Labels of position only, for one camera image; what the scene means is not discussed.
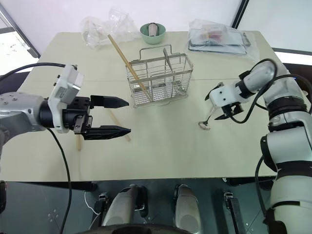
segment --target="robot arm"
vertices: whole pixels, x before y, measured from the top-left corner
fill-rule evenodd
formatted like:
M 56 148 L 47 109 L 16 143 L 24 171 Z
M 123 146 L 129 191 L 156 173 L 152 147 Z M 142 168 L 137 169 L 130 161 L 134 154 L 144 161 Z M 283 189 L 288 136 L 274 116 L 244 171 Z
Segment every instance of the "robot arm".
M 91 127 L 90 109 L 119 108 L 129 103 L 117 97 L 77 97 L 82 79 L 76 67 L 66 65 L 49 98 L 16 92 L 0 95 L 0 155 L 2 146 L 11 138 L 46 128 L 56 128 L 59 133 L 73 130 L 85 140 L 111 139 L 129 133 L 130 129 L 119 126 Z
M 298 77 L 276 77 L 273 62 L 264 61 L 243 73 L 241 81 L 219 84 L 206 97 L 222 108 L 224 115 L 217 119 L 224 119 L 242 112 L 240 104 L 255 92 L 263 95 L 270 132 L 260 141 L 261 151 L 265 164 L 277 172 L 265 217 L 271 234 L 312 230 L 312 117 L 294 80 Z

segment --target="wire basket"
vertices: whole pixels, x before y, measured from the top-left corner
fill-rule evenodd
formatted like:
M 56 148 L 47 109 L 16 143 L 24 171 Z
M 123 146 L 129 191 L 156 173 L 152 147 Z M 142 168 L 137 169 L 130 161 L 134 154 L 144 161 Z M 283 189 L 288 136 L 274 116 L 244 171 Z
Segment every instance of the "wire basket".
M 170 47 L 168 59 L 172 70 L 164 56 L 141 60 L 142 50 L 165 46 Z M 193 64 L 186 54 L 173 54 L 171 45 L 161 45 L 143 48 L 139 55 L 139 59 L 130 62 L 139 80 L 136 80 L 126 68 L 132 97 L 135 100 L 134 107 L 162 100 L 170 101 L 187 97 Z

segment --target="table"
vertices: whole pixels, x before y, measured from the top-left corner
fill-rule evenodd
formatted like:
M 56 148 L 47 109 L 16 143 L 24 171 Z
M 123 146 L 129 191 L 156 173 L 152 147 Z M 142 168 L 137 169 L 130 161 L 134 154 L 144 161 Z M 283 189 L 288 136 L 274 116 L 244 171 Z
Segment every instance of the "table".
M 259 32 L 249 31 L 256 39 L 260 58 L 271 58 L 284 69 Z M 125 66 L 112 45 L 99 51 L 84 45 L 80 33 L 59 33 L 39 62 L 77 64 L 85 75 L 79 96 L 106 95 L 122 98 L 129 107 L 113 112 L 124 127 L 131 128 L 131 141 L 124 137 L 102 141 L 83 141 L 75 147 L 72 132 L 57 134 L 69 164 L 72 181 L 202 178 L 254 176 L 261 157 L 259 141 L 268 133 L 268 115 L 255 108 L 249 121 L 236 124 L 229 119 L 210 121 L 211 130 L 197 123 L 206 119 L 210 105 L 207 93 L 219 82 L 229 84 L 250 69 L 254 62 L 240 56 L 188 51 L 187 32 L 169 32 L 162 44 L 172 44 L 173 52 L 185 51 L 194 64 L 188 97 L 168 105 L 133 108 L 134 101 L 126 80 Z M 120 43 L 128 60 L 138 58 L 140 48 L 149 47 L 142 39 Z M 158 56 L 155 51 L 145 56 Z M 21 86 L 21 92 L 48 97 L 53 89 L 57 67 L 34 68 Z M 250 103 L 244 104 L 248 109 Z M 242 119 L 247 111 L 236 116 Z M 222 112 L 216 111 L 213 117 Z M 103 108 L 91 111 L 93 126 L 113 125 Z M 274 175 L 265 165 L 261 176 Z M 66 181 L 59 148 L 47 132 L 19 135 L 3 148 L 0 178 L 6 181 Z

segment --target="green bowl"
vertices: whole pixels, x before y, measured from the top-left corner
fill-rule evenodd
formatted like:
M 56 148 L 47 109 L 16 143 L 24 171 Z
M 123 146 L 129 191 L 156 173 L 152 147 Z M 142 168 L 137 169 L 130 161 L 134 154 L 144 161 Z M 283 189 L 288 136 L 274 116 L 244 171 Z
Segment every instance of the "green bowl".
M 164 27 L 164 25 L 157 23 L 158 28 L 159 28 L 159 36 L 151 37 L 148 35 L 148 25 L 149 25 L 149 23 L 143 25 L 140 28 L 140 32 L 141 32 L 141 35 L 143 37 L 143 40 L 147 44 L 158 44 L 158 43 L 160 43 L 164 39 L 166 28 Z

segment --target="clear plastic bag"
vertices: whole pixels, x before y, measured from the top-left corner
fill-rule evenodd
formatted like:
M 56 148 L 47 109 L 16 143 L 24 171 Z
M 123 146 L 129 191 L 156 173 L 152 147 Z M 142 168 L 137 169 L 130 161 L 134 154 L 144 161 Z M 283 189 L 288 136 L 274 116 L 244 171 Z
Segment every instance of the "clear plastic bag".
M 80 29 L 86 45 L 93 49 L 109 44 L 108 34 L 112 35 L 116 42 L 140 38 L 139 31 L 130 16 L 115 8 L 110 10 L 107 21 L 91 16 L 84 18 Z
M 252 34 L 202 19 L 190 22 L 187 46 L 191 51 L 241 55 L 253 61 L 260 58 Z

